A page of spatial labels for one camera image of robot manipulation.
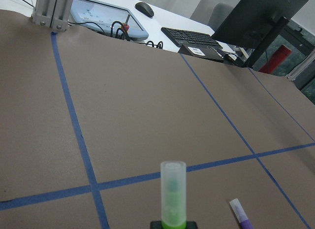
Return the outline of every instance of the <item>metal bracket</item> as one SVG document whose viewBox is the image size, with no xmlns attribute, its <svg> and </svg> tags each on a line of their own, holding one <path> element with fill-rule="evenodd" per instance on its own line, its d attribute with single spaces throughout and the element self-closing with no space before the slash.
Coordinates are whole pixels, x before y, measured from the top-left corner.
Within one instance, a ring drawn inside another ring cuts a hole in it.
<svg viewBox="0 0 315 229">
<path fill-rule="evenodd" d="M 36 25 L 65 31 L 73 0 L 37 0 L 33 9 L 33 22 Z"/>
</svg>

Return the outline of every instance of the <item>marker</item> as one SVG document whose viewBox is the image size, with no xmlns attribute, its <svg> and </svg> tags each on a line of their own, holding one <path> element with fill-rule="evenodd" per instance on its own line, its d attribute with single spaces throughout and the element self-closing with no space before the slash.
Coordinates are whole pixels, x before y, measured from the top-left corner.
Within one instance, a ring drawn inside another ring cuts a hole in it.
<svg viewBox="0 0 315 229">
<path fill-rule="evenodd" d="M 186 164 L 161 163 L 161 206 L 163 229 L 186 228 Z"/>
<path fill-rule="evenodd" d="M 249 221 L 248 217 L 246 216 L 246 213 L 244 209 L 242 208 L 241 203 L 239 202 L 238 198 L 230 201 L 230 205 L 242 229 L 253 229 L 252 224 Z"/>
</svg>

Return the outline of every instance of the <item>chair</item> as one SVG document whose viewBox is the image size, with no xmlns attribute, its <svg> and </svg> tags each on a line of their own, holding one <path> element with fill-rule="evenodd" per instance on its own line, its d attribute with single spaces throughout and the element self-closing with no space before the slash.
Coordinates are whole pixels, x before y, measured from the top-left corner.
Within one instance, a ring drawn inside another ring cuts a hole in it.
<svg viewBox="0 0 315 229">
<path fill-rule="evenodd" d="M 225 3 L 218 3 L 210 16 L 208 26 L 210 26 L 214 31 L 218 29 L 218 27 L 222 24 L 222 22 L 226 19 L 226 17 L 230 14 L 233 10 L 233 6 L 225 4 Z"/>
</svg>

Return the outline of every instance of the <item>black keyboard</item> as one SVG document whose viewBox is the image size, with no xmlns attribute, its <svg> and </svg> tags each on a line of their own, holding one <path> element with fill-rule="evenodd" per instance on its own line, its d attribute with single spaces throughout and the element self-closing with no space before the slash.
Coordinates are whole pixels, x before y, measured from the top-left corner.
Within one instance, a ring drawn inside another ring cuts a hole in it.
<svg viewBox="0 0 315 229">
<path fill-rule="evenodd" d="M 185 45 L 208 45 L 222 49 L 219 43 L 210 35 L 193 31 L 183 31 L 162 27 L 161 31 L 178 47 Z"/>
</svg>

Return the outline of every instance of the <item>computer monitor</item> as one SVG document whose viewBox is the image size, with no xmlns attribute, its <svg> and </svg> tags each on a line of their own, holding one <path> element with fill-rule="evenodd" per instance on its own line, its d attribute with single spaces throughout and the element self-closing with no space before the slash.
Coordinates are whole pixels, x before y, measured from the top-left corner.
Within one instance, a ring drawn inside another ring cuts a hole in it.
<svg viewBox="0 0 315 229">
<path fill-rule="evenodd" d="M 308 0 L 240 0 L 212 35 L 224 43 L 258 49 L 244 66 L 253 63 Z"/>
</svg>

